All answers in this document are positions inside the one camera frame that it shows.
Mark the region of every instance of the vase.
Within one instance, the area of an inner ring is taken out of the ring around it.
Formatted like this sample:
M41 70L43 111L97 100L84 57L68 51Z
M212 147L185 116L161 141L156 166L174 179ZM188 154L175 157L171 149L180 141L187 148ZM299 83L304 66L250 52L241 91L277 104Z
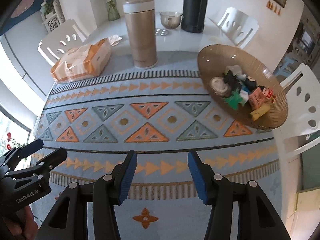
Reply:
M108 20L114 21L120 19L120 14L117 9L117 0L106 0L108 10Z

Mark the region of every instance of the white round lid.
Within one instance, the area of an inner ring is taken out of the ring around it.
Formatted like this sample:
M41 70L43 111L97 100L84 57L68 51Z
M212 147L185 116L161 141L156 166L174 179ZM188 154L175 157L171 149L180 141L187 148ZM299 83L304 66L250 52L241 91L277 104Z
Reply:
M126 0L123 3L124 13L145 12L154 8L155 0Z

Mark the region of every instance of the black thermos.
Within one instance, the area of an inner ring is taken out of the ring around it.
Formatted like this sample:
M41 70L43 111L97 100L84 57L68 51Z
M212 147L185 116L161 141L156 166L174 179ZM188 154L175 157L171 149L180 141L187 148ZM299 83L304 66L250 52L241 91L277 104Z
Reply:
M191 33L201 33L208 0L183 0L181 28Z

